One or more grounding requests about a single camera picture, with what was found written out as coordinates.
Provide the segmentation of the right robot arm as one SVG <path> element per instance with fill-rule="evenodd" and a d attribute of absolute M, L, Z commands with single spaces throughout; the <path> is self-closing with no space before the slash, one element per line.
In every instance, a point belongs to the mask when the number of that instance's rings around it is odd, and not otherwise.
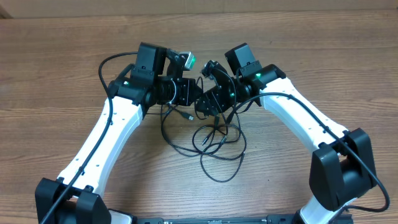
<path fill-rule="evenodd" d="M 248 44 L 224 56 L 233 75 L 217 61 L 206 63 L 201 74 L 214 80 L 215 87 L 201 96 L 196 110 L 216 116 L 231 109 L 227 123 L 252 103 L 276 115 L 311 155 L 309 185 L 313 196 L 292 217 L 292 223 L 348 223 L 343 212 L 377 184 L 368 134 L 360 128 L 350 131 L 324 115 L 276 65 L 263 67 Z"/>

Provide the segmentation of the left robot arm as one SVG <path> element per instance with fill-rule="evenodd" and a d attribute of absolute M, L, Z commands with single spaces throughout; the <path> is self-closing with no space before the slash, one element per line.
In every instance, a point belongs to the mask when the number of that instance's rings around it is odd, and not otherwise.
<path fill-rule="evenodd" d="M 102 84 L 102 113 L 78 154 L 55 180 L 43 178 L 36 187 L 39 223 L 137 223 L 134 215 L 105 205 L 111 170 L 151 106 L 190 106 L 202 90 L 195 79 L 183 77 L 195 64 L 192 52 L 143 42 L 134 55 L 135 63 Z"/>

